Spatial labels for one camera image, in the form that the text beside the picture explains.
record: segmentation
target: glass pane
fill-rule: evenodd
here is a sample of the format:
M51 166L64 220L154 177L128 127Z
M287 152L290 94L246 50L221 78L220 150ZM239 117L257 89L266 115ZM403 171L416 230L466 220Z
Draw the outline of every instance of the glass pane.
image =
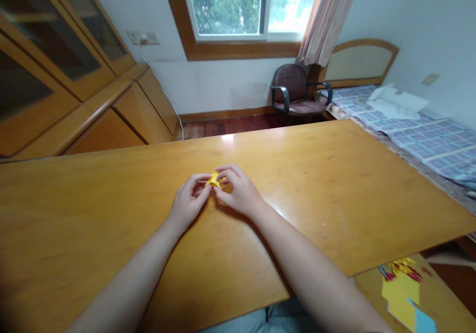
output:
M269 32L304 33L314 0L271 0Z
M258 34L261 0L192 0L198 33Z
M86 28L111 60L127 54L94 0L68 0Z
M47 97L52 91L0 51L0 122Z
M100 67L49 0L0 0L0 11L72 80Z

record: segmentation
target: white cable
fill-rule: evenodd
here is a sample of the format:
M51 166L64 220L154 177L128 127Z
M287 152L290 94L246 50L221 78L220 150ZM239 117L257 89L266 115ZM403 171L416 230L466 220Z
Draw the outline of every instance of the white cable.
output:
M179 116L179 113L177 112L177 110L175 109L175 106L174 106L174 103L172 103L172 100L170 100L169 96L167 95L167 93L165 92L164 90L164 87L162 86L162 83L160 82L160 79L159 77L157 76L157 74L154 72L154 68L150 65L150 63L147 61L147 59L144 57L144 55L142 54L142 49L141 49L141 43L140 43L140 40L139 40L139 53L140 53L140 58L146 62L148 65L149 65L149 68L152 70L152 73L154 73L155 77L157 78L157 80L159 81L159 84L162 88L162 91L164 92L165 96L167 97L167 99L169 99L169 102L170 102L170 105L172 105L172 108L174 108L174 111L175 111L175 114L177 114L177 117L178 117L178 121L180 122L180 128L182 129L182 141L183 141L183 125L182 125L182 120L180 120L180 116Z

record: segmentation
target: pink curtain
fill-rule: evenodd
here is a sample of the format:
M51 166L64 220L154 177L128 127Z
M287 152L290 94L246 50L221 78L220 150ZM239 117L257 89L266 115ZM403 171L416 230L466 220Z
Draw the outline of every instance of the pink curtain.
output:
M326 66L353 0L315 0L297 59Z

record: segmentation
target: white wall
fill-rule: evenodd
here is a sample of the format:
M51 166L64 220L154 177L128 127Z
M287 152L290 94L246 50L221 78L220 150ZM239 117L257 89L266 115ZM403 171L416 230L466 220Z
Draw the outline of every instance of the white wall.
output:
M143 48L178 113L264 106L274 71L293 58L187 62L168 0L100 0L128 48L126 30L156 32L160 46ZM354 0L339 42L376 37L400 46L406 0Z
M476 130L476 0L419 0L402 29L386 83L430 100L430 110ZM422 84L430 73L441 78Z

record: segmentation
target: green leaves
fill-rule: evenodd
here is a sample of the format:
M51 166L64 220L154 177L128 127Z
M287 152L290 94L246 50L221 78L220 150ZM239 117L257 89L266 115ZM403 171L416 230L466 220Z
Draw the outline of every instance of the green leaves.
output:
M192 0L199 34L256 34L260 0Z

